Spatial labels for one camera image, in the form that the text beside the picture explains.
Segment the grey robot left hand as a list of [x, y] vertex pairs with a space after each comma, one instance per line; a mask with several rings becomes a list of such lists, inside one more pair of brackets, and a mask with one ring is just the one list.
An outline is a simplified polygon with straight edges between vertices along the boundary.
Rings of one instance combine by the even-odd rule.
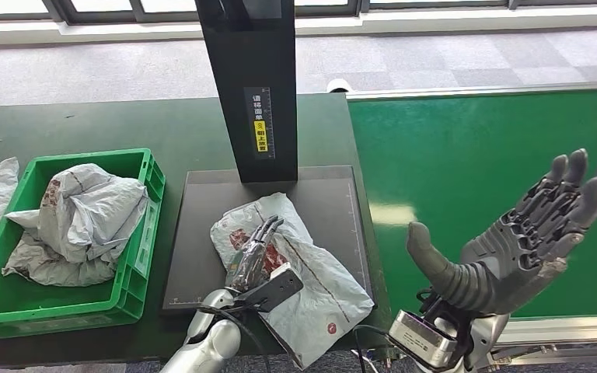
[[274, 233], [283, 223], [283, 218], [272, 215], [253, 231], [230, 263], [225, 280], [226, 288], [242, 294], [264, 281], [267, 247]]

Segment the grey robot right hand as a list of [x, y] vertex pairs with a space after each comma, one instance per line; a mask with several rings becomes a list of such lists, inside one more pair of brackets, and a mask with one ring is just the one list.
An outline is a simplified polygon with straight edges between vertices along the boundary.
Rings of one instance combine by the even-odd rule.
[[567, 269], [568, 254], [597, 219], [597, 173], [584, 181], [588, 153], [558, 155], [516, 205], [447, 259], [426, 225], [412, 221], [407, 252], [432, 291], [457, 309], [511, 314]]

